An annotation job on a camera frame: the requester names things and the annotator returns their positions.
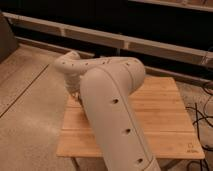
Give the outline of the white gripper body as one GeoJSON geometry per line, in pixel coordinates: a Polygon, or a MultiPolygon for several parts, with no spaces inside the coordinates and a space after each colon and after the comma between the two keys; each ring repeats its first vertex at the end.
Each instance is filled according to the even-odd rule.
{"type": "Polygon", "coordinates": [[[75,99],[80,99],[80,83],[79,82],[66,82],[65,87],[69,94],[75,99]]]}

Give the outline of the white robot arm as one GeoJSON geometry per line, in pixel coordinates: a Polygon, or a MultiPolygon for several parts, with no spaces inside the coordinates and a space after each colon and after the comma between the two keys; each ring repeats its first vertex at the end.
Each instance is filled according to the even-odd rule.
{"type": "Polygon", "coordinates": [[[140,60],[83,59],[70,51],[54,66],[63,74],[67,91],[82,105],[108,171],[161,171],[129,100],[144,82],[140,60]]]}

